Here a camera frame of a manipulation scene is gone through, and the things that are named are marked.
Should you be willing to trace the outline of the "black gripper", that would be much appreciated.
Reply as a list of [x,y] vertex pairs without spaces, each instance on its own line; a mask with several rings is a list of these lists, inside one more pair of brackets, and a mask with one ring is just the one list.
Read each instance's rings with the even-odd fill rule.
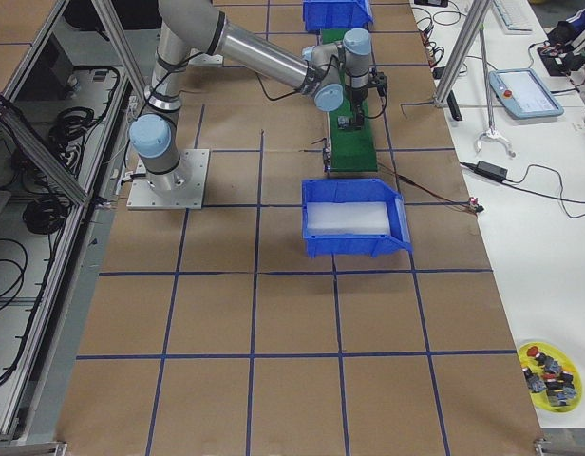
[[361,75],[346,73],[346,95],[353,113],[353,126],[355,129],[363,129],[365,124],[365,111],[363,103],[368,97],[368,92],[376,89],[380,98],[387,106],[387,76],[382,71],[368,70]]

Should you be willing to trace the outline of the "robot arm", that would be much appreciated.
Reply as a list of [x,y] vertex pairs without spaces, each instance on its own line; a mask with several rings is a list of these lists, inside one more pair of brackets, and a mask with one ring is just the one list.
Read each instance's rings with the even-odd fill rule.
[[259,151],[325,146],[331,173],[374,173],[365,101],[387,95],[370,33],[352,28],[293,54],[237,25],[208,1],[162,1],[160,42],[142,116],[130,137],[144,180],[180,201],[248,204],[261,187]]

